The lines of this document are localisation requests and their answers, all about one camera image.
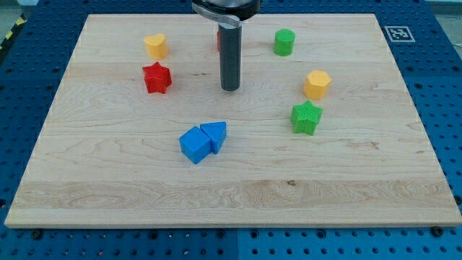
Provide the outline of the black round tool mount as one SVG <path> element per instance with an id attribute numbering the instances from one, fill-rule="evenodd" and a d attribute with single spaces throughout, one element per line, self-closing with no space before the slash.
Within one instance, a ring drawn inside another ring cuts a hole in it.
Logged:
<path id="1" fill-rule="evenodd" d="M 239 27 L 260 12 L 260 0 L 192 0 L 192 9 L 202 17 Z"/>

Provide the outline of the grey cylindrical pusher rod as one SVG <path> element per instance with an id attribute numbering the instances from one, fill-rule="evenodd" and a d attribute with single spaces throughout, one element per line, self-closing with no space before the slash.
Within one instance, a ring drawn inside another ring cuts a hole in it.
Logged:
<path id="1" fill-rule="evenodd" d="M 219 23 L 219 61 L 221 87 L 236 91 L 240 87 L 241 27 Z"/>

